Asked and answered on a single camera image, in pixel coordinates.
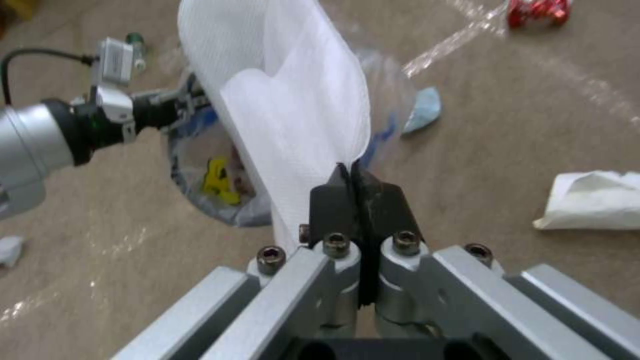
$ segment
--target robotic arm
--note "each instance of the robotic arm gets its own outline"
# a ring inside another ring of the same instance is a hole
[[[93,152],[129,143],[146,127],[166,129],[207,104],[190,77],[173,91],[127,95],[116,86],[131,80],[133,48],[102,41],[93,62],[88,99],[68,104],[47,99],[0,115],[0,220],[45,199],[44,179],[57,169],[84,165]]]

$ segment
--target white paper towel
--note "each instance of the white paper towel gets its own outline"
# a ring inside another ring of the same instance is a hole
[[[371,133],[365,76],[316,0],[183,0],[180,40],[292,251],[309,191]]]
[[[313,0],[269,3],[264,67],[238,73],[221,94],[271,197],[276,242],[292,250],[311,189],[365,151],[369,98],[357,58]]]
[[[560,174],[537,229],[640,229],[640,174]]]

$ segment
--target transparent plastic bag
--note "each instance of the transparent plastic bag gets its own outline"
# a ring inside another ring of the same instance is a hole
[[[168,150],[173,181],[200,211],[233,226],[271,223],[268,196],[253,187],[212,107],[171,130]]]
[[[339,9],[325,6],[334,26],[360,61],[371,104],[371,139],[360,164],[376,172],[394,151],[415,105],[417,91],[391,55],[379,50],[360,26]]]
[[[371,141],[361,164],[375,170],[393,151],[415,103],[416,90],[392,57],[369,45],[357,26],[337,26],[360,60],[371,104]],[[205,214],[240,227],[269,225],[268,194],[253,186],[231,136],[212,108],[169,133],[172,178]]]

